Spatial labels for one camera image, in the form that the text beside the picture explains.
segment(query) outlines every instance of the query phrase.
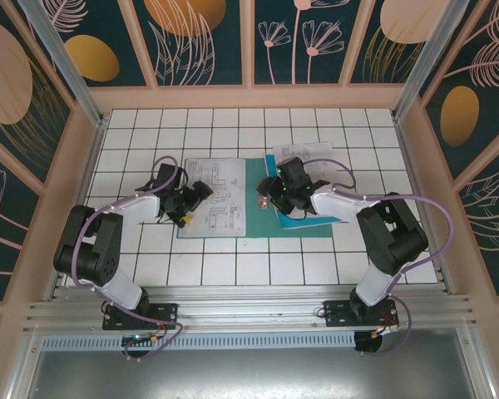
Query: white tile floor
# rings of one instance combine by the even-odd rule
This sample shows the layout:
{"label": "white tile floor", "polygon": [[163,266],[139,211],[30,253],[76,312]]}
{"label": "white tile floor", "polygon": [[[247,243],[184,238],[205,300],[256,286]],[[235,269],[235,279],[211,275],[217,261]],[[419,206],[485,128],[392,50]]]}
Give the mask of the white tile floor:
{"label": "white tile floor", "polygon": [[[132,194],[162,155],[179,162],[258,158],[272,145],[316,141],[333,143],[334,158],[352,167],[359,193],[412,193],[388,110],[114,110],[87,204]],[[129,277],[142,286],[356,284],[368,266],[352,224],[333,225],[328,239],[178,239],[175,233],[172,224],[155,220],[128,232],[121,265]],[[436,282],[432,264],[425,264],[400,283]]]}

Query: metal plate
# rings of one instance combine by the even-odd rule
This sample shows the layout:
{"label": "metal plate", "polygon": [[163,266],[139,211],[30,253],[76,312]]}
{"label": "metal plate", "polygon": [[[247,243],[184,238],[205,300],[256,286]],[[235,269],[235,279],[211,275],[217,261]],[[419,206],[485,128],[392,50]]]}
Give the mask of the metal plate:
{"label": "metal plate", "polygon": [[348,300],[326,301],[324,302],[323,312],[327,327],[374,326],[376,328],[377,326],[391,324],[384,316],[387,316],[393,323],[399,324],[396,303],[392,299],[384,299],[377,306],[370,308],[364,322],[360,322],[351,311]]}
{"label": "metal plate", "polygon": [[[150,317],[159,318],[162,322],[176,322],[177,303],[150,303]],[[156,330],[158,325],[143,322],[107,305],[101,328],[105,331]],[[167,330],[174,328],[175,326],[166,326]]]}

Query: enclosure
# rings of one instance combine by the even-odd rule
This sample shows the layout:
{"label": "enclosure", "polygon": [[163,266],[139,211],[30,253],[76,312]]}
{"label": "enclosure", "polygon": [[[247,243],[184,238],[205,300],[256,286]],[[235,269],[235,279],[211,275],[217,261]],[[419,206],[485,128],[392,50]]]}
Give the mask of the enclosure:
{"label": "enclosure", "polygon": [[[319,317],[368,270],[359,227],[257,204],[264,155],[313,143],[351,192],[454,223],[393,290],[412,316],[383,349],[412,332],[386,356]],[[245,160],[245,232],[122,235],[119,268],[185,326],[127,362],[140,332],[103,330],[53,257],[72,206],[133,195],[164,155]],[[425,259],[448,224],[407,204]],[[0,397],[376,395],[499,397],[499,0],[0,0]]]}

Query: purple cable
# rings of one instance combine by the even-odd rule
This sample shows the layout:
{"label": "purple cable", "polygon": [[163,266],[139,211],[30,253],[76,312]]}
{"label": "purple cable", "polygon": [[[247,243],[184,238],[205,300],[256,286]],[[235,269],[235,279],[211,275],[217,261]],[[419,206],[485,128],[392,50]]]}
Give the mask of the purple cable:
{"label": "purple cable", "polygon": [[345,193],[343,191],[336,190],[333,185],[333,191],[339,192],[341,195],[344,197],[350,198],[352,200],[370,200],[370,201],[387,201],[387,200],[415,200],[415,201],[421,201],[425,202],[427,204],[430,204],[436,208],[438,208],[440,211],[442,211],[443,215],[447,219],[447,223],[449,225],[449,235],[447,236],[446,243],[434,254],[427,256],[425,259],[418,260],[414,264],[409,264],[408,266],[405,266],[404,268],[401,269],[401,271],[396,274],[394,277],[393,281],[390,283],[386,290],[386,294],[390,294],[392,291],[392,288],[395,287],[395,285],[398,283],[398,280],[401,278],[401,276],[406,273],[409,270],[412,270],[413,268],[416,268],[418,266],[421,266],[422,264],[426,264],[427,262],[430,262],[434,258],[437,258],[438,256],[441,256],[444,252],[446,252],[447,248],[449,248],[449,245],[451,245],[452,240],[455,238],[455,224],[452,221],[452,217],[447,212],[447,210],[441,206],[438,202],[433,201],[432,199],[429,198],[424,198],[420,197],[418,195],[356,195],[356,194],[351,194],[351,193]]}
{"label": "purple cable", "polygon": [[357,179],[355,179],[355,175],[342,162],[338,162],[337,160],[331,160],[330,158],[317,158],[315,160],[307,160],[304,162],[304,164],[313,164],[314,162],[331,162],[332,164],[336,164],[336,165],[340,166],[341,168],[343,168],[346,172],[348,172],[348,174],[351,176],[351,180],[353,181],[352,185],[345,185],[343,183],[335,183],[333,186],[339,185],[340,187],[344,187],[345,189],[354,189],[355,187],[357,187]]}
{"label": "purple cable", "polygon": [[403,338],[403,340],[395,347],[391,347],[391,348],[387,349],[386,351],[382,351],[382,352],[370,353],[370,355],[372,355],[372,356],[388,355],[391,352],[397,351],[408,340],[408,338],[410,337],[410,332],[413,328],[413,317],[412,317],[412,314],[410,313],[410,309],[408,308],[407,304],[401,298],[396,297],[395,295],[390,295],[390,296],[392,298],[394,298],[396,301],[398,301],[399,303],[401,303],[401,305],[405,309],[405,312],[407,313],[407,320],[408,320],[407,333],[405,334],[405,338]]}
{"label": "purple cable", "polygon": [[[145,356],[141,357],[141,358],[138,358],[136,359],[137,362],[140,361],[140,359],[142,360],[146,360],[147,358],[149,357],[153,357],[155,356],[157,353],[159,353],[161,350],[163,350],[165,347],[167,347],[168,345],[170,345],[170,343],[179,335],[181,334],[181,331],[183,331],[183,324],[181,323],[178,323],[178,322],[161,322],[160,320],[156,320],[154,318],[146,318],[144,316],[141,316],[139,314],[136,314],[134,312],[132,312],[130,309],[127,309],[127,308],[124,308],[123,306],[121,306],[120,304],[118,303],[114,303],[113,300],[111,298],[108,298],[102,291],[98,290],[97,287],[94,285],[94,284],[84,284],[84,283],[80,283],[78,278],[77,278],[77,257],[78,257],[78,254],[80,252],[80,247],[82,246],[82,241],[83,241],[83,238],[85,237],[85,233],[87,231],[87,229],[89,228],[89,226],[92,224],[92,222],[94,221],[94,219],[96,219],[96,217],[100,214],[102,214],[103,212],[107,211],[107,210],[110,210],[116,206],[119,206],[119,205],[122,205],[122,204],[125,204],[126,202],[128,202],[129,200],[133,200],[135,198],[140,198],[140,197],[143,197],[145,195],[150,195],[150,194],[154,194],[155,192],[157,191],[160,191],[160,190],[163,190],[166,186],[168,186],[173,179],[175,179],[175,177],[177,176],[177,160],[173,157],[173,156],[170,156],[170,155],[165,155],[165,156],[162,156],[161,158],[159,158],[158,160],[156,160],[153,164],[153,166],[151,167],[151,178],[153,179],[154,178],[154,172],[155,172],[155,168],[156,166],[163,160],[171,160],[173,163],[174,163],[174,173],[170,176],[170,178],[165,182],[163,183],[162,185],[160,185],[159,187],[155,187],[154,189],[152,190],[149,190],[149,191],[145,191],[143,193],[140,193],[140,194],[135,194],[135,195],[130,195],[129,197],[125,197],[123,199],[119,199],[118,201],[115,201],[113,202],[112,204],[108,204],[106,206],[103,206],[101,207],[100,209],[98,209],[97,211],[95,211],[85,222],[85,224],[83,225],[82,229],[80,230],[80,233],[79,235],[77,236],[77,240],[76,240],[76,244],[74,245],[74,250],[72,251],[72,264],[71,264],[71,275],[72,275],[72,280],[74,280],[74,284],[78,287],[81,287],[81,286],[90,286],[91,289],[96,293],[96,295],[98,295],[100,298],[102,298],[103,300],[107,301],[108,303],[110,303],[112,306],[114,306],[115,308],[118,308],[119,310],[121,310],[122,312],[132,316],[133,318],[137,318],[139,320],[142,320],[143,322],[148,322],[148,323],[154,323],[154,324],[157,324],[158,326],[162,326],[163,324],[164,325],[169,325],[169,326],[177,326],[179,327],[180,329],[174,334],[172,335],[169,339],[166,340],[165,343],[163,343],[162,345],[160,345],[156,350],[154,351],[149,351]],[[129,356],[129,354],[127,353],[127,348],[128,346],[126,346],[125,350],[124,350],[124,353],[127,355],[127,358],[128,359],[132,359],[132,357]]]}

